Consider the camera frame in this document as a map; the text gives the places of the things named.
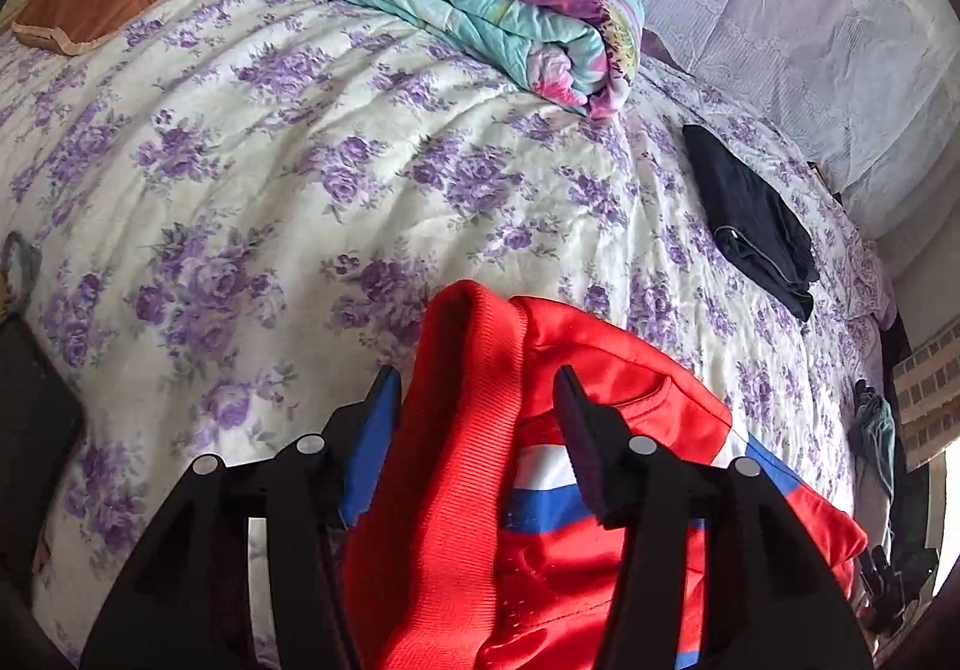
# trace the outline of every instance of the silver screw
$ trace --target silver screw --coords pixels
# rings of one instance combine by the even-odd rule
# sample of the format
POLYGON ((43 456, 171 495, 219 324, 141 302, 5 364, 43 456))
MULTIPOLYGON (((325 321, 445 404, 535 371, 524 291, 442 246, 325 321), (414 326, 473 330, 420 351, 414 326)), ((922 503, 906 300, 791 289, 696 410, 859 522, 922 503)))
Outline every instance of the silver screw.
POLYGON ((635 435, 635 437, 630 438, 630 450, 633 453, 640 454, 640 456, 650 456, 652 453, 656 453, 656 440, 654 438, 648 438, 646 435, 635 435))
POLYGON ((320 435, 304 435, 296 441, 296 450, 309 456, 312 453, 320 453, 325 445, 326 440, 320 435))
POLYGON ((733 467, 741 475, 745 475, 748 478, 755 478, 757 475, 760 475, 760 465, 749 456, 741 456, 739 459, 734 459, 733 467))
POLYGON ((198 475, 209 475, 211 472, 215 472, 219 466, 220 462, 218 461, 217 457, 208 453, 199 459, 195 459, 193 462, 193 471, 198 475))

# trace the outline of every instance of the blue stripe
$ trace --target blue stripe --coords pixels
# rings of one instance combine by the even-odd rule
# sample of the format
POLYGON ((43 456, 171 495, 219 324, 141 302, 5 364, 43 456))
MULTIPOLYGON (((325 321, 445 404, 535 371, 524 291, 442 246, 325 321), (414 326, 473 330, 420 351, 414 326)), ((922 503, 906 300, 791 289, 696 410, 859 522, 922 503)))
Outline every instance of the blue stripe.
POLYGON ((789 496, 803 483, 790 467, 764 448, 753 435, 750 435, 750 440, 747 442, 747 456, 763 467, 763 471, 783 496, 789 496))
POLYGON ((699 658, 699 651, 688 651, 685 654, 677 654, 677 663, 674 665, 674 668, 675 670, 683 670, 685 667, 696 664, 699 658))
POLYGON ((518 534, 544 534, 592 516, 580 487, 561 486, 546 491, 515 488, 510 494, 503 528, 518 534))

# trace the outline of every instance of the red jacket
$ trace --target red jacket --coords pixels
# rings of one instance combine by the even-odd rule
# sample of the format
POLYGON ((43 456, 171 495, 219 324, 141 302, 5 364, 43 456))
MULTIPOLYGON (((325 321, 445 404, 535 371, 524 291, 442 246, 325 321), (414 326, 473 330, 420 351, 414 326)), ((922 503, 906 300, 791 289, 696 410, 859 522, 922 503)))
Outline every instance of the red jacket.
MULTIPOLYGON (((573 307, 461 281, 430 302, 400 426, 347 544, 344 601, 366 667, 592 667, 623 534, 597 525, 572 480, 551 410, 565 363, 591 400, 683 459, 757 459, 848 592, 863 531, 678 363, 573 307)), ((697 660, 705 559, 692 526, 678 667, 697 660)))

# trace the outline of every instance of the folded black garment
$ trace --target folded black garment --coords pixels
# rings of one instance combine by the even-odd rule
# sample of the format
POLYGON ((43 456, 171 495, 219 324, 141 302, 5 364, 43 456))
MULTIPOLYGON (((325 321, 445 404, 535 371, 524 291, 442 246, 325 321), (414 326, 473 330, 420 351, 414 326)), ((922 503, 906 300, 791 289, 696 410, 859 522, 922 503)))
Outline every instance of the folded black garment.
POLYGON ((720 253, 795 317, 808 320, 810 283, 820 274, 806 229, 779 194, 702 125, 685 125, 683 139, 720 253))

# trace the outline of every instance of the bed sheet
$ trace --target bed sheet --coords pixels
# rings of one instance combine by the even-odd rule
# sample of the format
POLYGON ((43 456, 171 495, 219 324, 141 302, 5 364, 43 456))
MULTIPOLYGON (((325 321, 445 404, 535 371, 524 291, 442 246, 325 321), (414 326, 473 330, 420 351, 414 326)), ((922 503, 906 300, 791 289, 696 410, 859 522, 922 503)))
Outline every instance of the bed sheet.
POLYGON ((27 317, 88 411, 35 587, 72 659, 193 457, 270 456, 380 363, 409 375, 427 299, 462 277, 643 336, 851 510, 853 381, 891 311, 875 254, 775 127, 651 58, 591 122, 375 10, 171 0, 81 58, 0 38, 0 146, 0 229, 42 251, 27 317), (806 325, 715 248, 685 122, 810 231, 806 325))

